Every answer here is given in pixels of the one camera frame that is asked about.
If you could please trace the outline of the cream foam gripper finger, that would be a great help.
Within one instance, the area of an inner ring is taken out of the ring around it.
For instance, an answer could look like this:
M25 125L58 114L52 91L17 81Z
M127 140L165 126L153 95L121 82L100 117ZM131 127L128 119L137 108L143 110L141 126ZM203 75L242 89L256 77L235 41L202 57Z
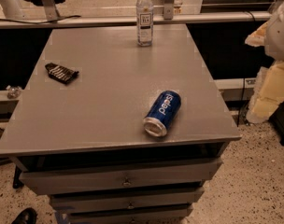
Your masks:
M248 35L245 43L264 46L265 53L274 59L269 68L262 67L258 72L246 114L248 122L262 123L284 102L284 22L265 22Z

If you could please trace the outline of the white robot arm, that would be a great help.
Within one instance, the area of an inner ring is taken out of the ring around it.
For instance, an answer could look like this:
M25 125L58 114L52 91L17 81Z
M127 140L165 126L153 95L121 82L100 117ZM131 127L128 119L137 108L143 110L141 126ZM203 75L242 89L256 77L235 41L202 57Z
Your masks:
M262 123L284 102L284 1L245 43L252 47L263 46L265 54L274 59L269 68L262 67L258 72L248 104L247 121Z

